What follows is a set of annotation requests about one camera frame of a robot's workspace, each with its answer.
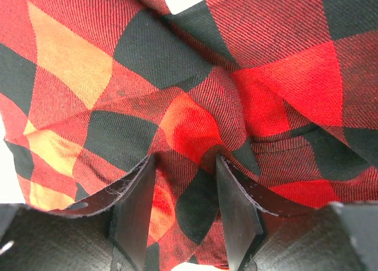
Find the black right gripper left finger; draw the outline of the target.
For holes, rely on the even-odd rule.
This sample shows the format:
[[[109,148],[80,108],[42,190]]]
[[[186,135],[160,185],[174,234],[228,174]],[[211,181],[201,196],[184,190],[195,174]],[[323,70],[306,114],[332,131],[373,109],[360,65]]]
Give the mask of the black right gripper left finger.
[[[123,178],[64,210],[50,214],[66,218],[97,216],[111,211],[109,241],[112,262],[125,269],[144,270],[149,223],[155,187],[155,158],[146,156]]]

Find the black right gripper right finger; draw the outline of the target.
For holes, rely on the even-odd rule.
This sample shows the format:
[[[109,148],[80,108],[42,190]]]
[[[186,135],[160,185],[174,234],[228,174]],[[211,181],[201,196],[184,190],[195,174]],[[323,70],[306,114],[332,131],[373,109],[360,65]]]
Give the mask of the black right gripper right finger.
[[[254,256],[284,224],[313,208],[278,195],[216,157],[217,194],[230,270],[258,270]]]

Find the red black plaid shirt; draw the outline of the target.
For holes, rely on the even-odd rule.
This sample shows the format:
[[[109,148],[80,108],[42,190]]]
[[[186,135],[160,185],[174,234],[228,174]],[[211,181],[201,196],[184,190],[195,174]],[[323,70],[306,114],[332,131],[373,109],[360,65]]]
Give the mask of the red black plaid shirt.
[[[154,154],[148,266],[225,269],[217,154],[302,205],[377,200],[377,0],[1,0],[1,117],[28,205]]]

